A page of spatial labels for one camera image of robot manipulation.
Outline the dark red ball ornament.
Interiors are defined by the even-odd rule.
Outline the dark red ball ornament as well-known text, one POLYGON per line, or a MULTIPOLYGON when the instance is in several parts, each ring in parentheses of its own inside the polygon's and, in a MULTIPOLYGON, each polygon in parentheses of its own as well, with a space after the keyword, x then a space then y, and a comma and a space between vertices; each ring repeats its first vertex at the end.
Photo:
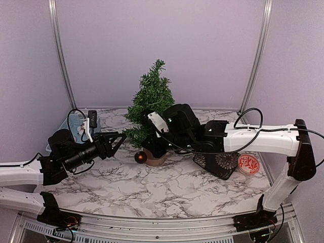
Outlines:
POLYGON ((134 159, 138 164, 144 164, 147 161, 147 154, 144 151, 136 152, 134 159))

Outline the small green christmas tree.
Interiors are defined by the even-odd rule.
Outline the small green christmas tree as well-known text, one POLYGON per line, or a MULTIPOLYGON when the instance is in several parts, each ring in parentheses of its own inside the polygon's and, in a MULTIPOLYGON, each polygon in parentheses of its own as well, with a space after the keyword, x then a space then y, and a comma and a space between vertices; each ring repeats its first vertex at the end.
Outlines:
POLYGON ((145 139, 156 137, 154 126, 150 124, 147 115, 154 111, 160 114, 175 104, 169 88, 170 80, 161 76, 163 70, 165 70, 165 61, 157 59, 149 71, 141 76, 139 91, 125 115, 125 118, 134 125, 124 130, 128 142, 138 149, 143 149, 147 154, 145 164, 151 167, 161 166, 167 158, 166 154, 160 158, 154 158, 150 151, 143 148, 145 139))

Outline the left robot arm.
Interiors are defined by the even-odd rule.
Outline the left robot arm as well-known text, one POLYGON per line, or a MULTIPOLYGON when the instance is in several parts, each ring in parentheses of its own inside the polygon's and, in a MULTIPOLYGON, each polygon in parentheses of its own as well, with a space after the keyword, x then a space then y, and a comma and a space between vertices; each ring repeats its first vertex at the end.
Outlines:
POLYGON ((38 153, 30 161, 1 164, 1 207, 44 214, 51 224, 60 225, 64 214, 51 193, 28 193, 11 187, 59 184, 79 166, 89 164, 98 157, 106 159, 114 156, 125 139, 125 134, 119 132, 103 132, 80 144, 75 142, 68 129, 56 131, 48 139, 50 155, 38 153))

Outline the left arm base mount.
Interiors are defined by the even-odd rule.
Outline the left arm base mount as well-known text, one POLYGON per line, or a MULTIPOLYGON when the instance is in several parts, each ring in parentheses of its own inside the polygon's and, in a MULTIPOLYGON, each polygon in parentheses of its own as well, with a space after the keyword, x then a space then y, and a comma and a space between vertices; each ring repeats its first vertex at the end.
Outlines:
POLYGON ((74 229, 79 226, 81 216, 61 210, 45 209, 37 216, 39 222, 55 226, 57 231, 74 229))

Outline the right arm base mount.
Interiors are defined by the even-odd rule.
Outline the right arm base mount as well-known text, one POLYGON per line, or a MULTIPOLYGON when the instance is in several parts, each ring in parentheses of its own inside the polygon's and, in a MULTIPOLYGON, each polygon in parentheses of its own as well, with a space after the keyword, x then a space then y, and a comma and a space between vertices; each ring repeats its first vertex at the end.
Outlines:
POLYGON ((265 227, 278 222, 277 217, 273 213, 249 213, 233 217, 234 227, 237 232, 253 230, 265 227))

